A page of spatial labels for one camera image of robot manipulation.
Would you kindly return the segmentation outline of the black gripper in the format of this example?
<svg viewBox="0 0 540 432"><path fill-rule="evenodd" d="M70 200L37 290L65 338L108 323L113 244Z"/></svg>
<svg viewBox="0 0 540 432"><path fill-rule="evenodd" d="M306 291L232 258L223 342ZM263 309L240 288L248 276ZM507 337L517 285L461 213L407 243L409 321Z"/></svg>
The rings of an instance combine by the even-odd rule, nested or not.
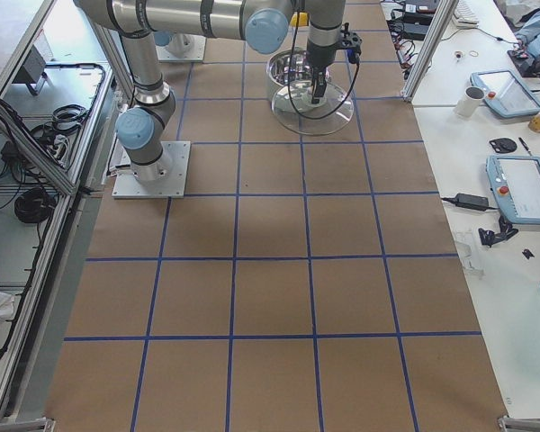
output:
<svg viewBox="0 0 540 432"><path fill-rule="evenodd" d="M311 104L324 97L327 88L326 70L335 61L339 50L349 53L352 63L362 54L362 39L346 26L333 28L310 27L307 40L307 60L311 70Z"/></svg>

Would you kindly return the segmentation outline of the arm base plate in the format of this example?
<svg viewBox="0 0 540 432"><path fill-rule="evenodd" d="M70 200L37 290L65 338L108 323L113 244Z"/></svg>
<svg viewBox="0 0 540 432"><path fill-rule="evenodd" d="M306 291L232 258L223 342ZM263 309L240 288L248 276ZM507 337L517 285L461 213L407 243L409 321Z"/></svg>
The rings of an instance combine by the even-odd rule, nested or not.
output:
<svg viewBox="0 0 540 432"><path fill-rule="evenodd" d="M112 197L116 199L183 198L191 152L190 141L162 141L161 158L152 165L132 164L126 151L116 172Z"/></svg>
<svg viewBox="0 0 540 432"><path fill-rule="evenodd" d="M158 59L161 62L203 62L206 39L203 36L167 33L155 38Z"/></svg>

